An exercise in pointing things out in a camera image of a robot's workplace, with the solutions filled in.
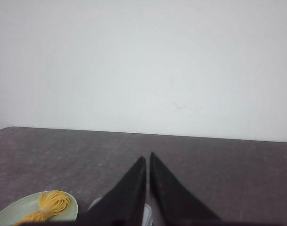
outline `white wall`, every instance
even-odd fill
[[[287,141],[286,0],[0,0],[0,129]]]

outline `yellow yarn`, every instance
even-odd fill
[[[43,222],[48,218],[67,210],[70,205],[69,197],[62,191],[41,193],[38,198],[39,210],[28,213],[17,221],[14,226],[24,222]]]

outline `gray table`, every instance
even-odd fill
[[[0,130],[0,210],[59,189],[84,212],[151,152],[221,218],[287,225],[287,143],[65,129]],[[149,192],[146,203],[163,225]]]

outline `yellow string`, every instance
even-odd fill
[[[41,193],[38,198],[39,210],[28,213],[17,221],[14,226],[24,222],[43,222],[48,218],[67,210],[70,205],[69,197],[62,191]]]

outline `light green plate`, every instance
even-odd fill
[[[28,195],[3,209],[0,212],[0,226],[13,225],[25,214],[38,210],[39,209],[38,197],[41,193],[43,192]],[[49,221],[66,221],[76,219],[78,212],[77,202],[72,195],[70,195],[67,192],[65,192],[65,194],[69,196],[71,201],[69,208],[65,212],[49,218]]]

